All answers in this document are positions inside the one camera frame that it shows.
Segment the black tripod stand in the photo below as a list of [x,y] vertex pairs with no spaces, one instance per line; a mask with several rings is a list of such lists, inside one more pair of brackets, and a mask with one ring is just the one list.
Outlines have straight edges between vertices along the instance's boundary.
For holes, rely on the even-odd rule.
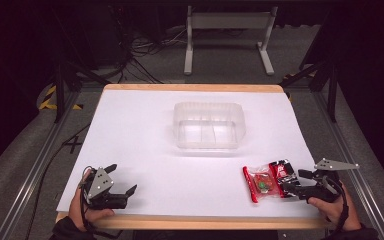
[[57,114],[55,122],[62,121],[68,109],[68,100],[66,99],[65,91],[69,95],[77,93],[82,88],[82,83],[77,73],[80,72],[92,82],[96,82],[105,86],[109,81],[103,77],[98,76],[91,70],[87,69],[80,62],[71,60],[68,51],[65,49],[64,42],[67,39],[64,33],[64,27],[61,24],[58,14],[55,12],[54,7],[49,8],[50,18],[48,23],[49,27],[46,28],[47,39],[50,41],[50,53],[53,58],[55,66],[55,80],[56,85],[56,100],[57,100]]
[[320,92],[326,84],[328,87],[327,113],[330,120],[336,123],[336,95],[337,95],[337,69],[332,61],[322,61],[313,64],[294,75],[285,75],[279,83],[282,88],[285,88],[302,78],[314,74],[308,87],[312,92]]

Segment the black and red snack packet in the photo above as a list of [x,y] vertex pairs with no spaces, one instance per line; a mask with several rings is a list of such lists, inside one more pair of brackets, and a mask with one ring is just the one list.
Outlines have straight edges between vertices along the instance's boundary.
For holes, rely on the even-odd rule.
[[281,198],[295,197],[294,193],[288,191],[285,188],[286,185],[292,185],[292,186],[301,185],[289,160],[282,159],[282,160],[271,162],[269,164],[269,168],[274,177],[276,185],[279,189],[280,197]]

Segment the yellow black hazard tape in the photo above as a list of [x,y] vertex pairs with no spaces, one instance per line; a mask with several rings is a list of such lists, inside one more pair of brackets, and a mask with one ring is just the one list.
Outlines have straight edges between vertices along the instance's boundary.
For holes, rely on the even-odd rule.
[[53,100],[56,99],[55,94],[56,94],[56,89],[57,87],[55,85],[52,85],[49,87],[49,89],[46,91],[46,94],[40,103],[38,109],[43,110],[43,109],[51,109],[51,110],[56,110],[58,108],[56,103],[53,103]]

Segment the white metal stand frame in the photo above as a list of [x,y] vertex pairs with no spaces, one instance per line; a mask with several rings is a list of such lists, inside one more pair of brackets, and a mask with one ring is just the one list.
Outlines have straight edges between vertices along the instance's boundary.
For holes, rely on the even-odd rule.
[[194,12],[187,10],[186,31],[187,46],[184,74],[191,75],[193,67],[193,30],[194,29],[260,29],[264,31],[263,39],[256,44],[266,74],[272,76],[274,68],[269,58],[267,47],[277,16],[277,7],[263,12]]

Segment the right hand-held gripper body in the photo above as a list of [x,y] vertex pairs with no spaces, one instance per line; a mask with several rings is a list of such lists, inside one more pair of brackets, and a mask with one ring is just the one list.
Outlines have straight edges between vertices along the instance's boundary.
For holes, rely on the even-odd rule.
[[311,197],[321,199],[325,202],[334,202],[339,197],[345,201],[346,197],[339,180],[338,171],[359,169],[357,163],[345,163],[323,158],[315,166],[316,177],[314,186],[302,186],[302,200],[308,200]]

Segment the person's left hand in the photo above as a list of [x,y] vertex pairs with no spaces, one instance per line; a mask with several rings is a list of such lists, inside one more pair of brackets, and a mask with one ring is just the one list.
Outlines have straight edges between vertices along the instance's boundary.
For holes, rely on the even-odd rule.
[[88,210],[87,207],[81,202],[83,197],[81,187],[82,183],[79,183],[76,188],[75,195],[70,203],[68,217],[74,222],[80,231],[86,232],[86,222],[95,223],[98,220],[114,216],[115,212],[112,209]]

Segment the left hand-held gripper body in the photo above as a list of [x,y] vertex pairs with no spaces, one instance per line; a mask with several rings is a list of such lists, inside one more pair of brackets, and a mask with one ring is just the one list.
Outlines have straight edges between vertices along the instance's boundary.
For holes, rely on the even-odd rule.
[[94,210],[124,209],[127,206],[127,201],[120,201],[110,193],[114,181],[109,174],[104,171],[103,167],[91,169],[83,189],[83,199],[89,208]]

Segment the person's right hand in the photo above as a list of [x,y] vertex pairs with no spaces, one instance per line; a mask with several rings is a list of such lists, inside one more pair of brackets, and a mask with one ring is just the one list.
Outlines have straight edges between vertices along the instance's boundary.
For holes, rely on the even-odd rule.
[[328,218],[336,227],[339,227],[341,213],[343,212],[343,207],[348,206],[348,217],[341,225],[341,231],[355,231],[362,228],[360,219],[358,217],[355,204],[352,201],[352,198],[349,195],[349,192],[344,184],[342,184],[342,189],[346,197],[346,203],[342,197],[336,199],[333,203],[325,202],[321,199],[311,197],[308,199],[308,203],[316,207],[319,212],[326,218]]

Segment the clear plastic container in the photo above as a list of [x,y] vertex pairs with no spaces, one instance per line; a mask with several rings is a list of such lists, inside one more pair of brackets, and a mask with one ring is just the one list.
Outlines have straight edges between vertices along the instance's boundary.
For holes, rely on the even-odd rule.
[[246,134],[243,108],[237,103],[177,103],[173,134],[183,149],[236,149]]

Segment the clear red-edged snack packet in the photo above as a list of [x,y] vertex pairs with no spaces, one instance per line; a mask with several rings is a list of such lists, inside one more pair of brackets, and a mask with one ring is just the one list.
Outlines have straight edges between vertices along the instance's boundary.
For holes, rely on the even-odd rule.
[[253,203],[258,203],[266,197],[281,197],[277,181],[268,165],[260,167],[244,166],[242,172]]

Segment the aluminium floor rail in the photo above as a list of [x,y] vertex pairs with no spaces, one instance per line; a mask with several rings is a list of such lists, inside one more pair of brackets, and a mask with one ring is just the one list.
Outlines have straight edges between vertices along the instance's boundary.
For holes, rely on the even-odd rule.
[[[340,131],[339,126],[333,123],[331,117],[327,111],[327,101],[325,100],[322,93],[314,92],[313,97],[318,108],[321,110],[324,120],[333,135],[336,144],[340,149],[341,160],[345,163],[356,164],[354,157],[351,154],[349,147],[346,144],[345,138]],[[364,179],[361,169],[359,170],[348,170],[350,180],[358,194],[362,205],[370,219],[371,224],[378,230],[380,239],[384,240],[384,216],[379,208],[378,204],[373,195],[373,191],[369,186],[369,183]]]
[[11,180],[11,182],[14,182],[15,179],[21,179],[22,182],[18,187],[17,195],[11,201],[11,207],[6,212],[5,219],[0,225],[0,240],[9,240],[13,233],[37,184],[44,175],[45,167],[50,162],[51,150],[78,95],[78,92],[67,93],[67,99],[63,103],[65,110],[60,119],[54,116],[50,120],[50,123],[47,125],[48,130],[34,129],[34,133],[45,133],[46,138],[40,143],[40,149],[35,155],[31,166],[27,170],[16,171],[16,176]]

